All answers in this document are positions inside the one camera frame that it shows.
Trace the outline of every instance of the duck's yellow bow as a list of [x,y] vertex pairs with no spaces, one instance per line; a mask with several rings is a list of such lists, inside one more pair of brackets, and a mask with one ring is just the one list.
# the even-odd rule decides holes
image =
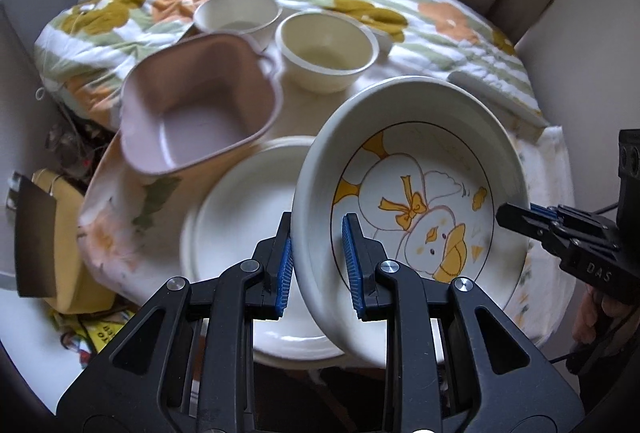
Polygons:
[[401,214],[396,216],[396,222],[402,227],[404,231],[408,231],[411,227],[411,222],[418,214],[424,214],[427,212],[427,204],[424,203],[422,196],[418,191],[415,193],[411,188],[411,175],[406,177],[400,177],[402,179],[402,185],[404,186],[404,196],[406,196],[407,205],[396,204],[395,202],[389,202],[386,198],[380,200],[378,206],[382,210],[399,210]]

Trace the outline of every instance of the silver bolt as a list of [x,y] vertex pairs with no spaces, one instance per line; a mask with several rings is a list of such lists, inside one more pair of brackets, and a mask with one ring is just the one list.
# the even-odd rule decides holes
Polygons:
[[453,285],[460,292],[469,292],[474,287],[474,282],[469,278],[456,278]]
[[386,272],[387,274],[393,274],[394,272],[398,272],[400,270],[400,266],[392,259],[385,259],[380,264],[380,270],[382,270],[382,272]]
[[260,269],[260,263],[258,263],[255,259],[245,259],[240,264],[240,269],[244,272],[255,272]]
[[186,284],[187,282],[183,277],[176,276],[175,278],[171,278],[166,282],[166,287],[169,290],[182,290]]

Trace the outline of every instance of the plate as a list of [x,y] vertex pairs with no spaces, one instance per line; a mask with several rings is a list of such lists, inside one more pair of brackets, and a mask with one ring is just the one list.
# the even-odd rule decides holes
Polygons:
[[[185,275],[200,281],[251,258],[255,245],[275,236],[291,210],[298,174],[313,137],[285,137],[263,144],[236,164],[188,214],[181,237]],[[289,305],[278,321],[254,321],[256,360],[280,368],[334,364],[342,352],[320,331],[300,295],[296,276]]]
[[385,366],[386,323],[356,317],[341,223],[421,276],[475,280],[500,306],[528,240],[495,224],[500,204],[528,205],[522,166],[498,120],[475,97],[429,77],[397,77],[347,100],[322,127],[296,187],[291,234],[306,305],[339,348]]

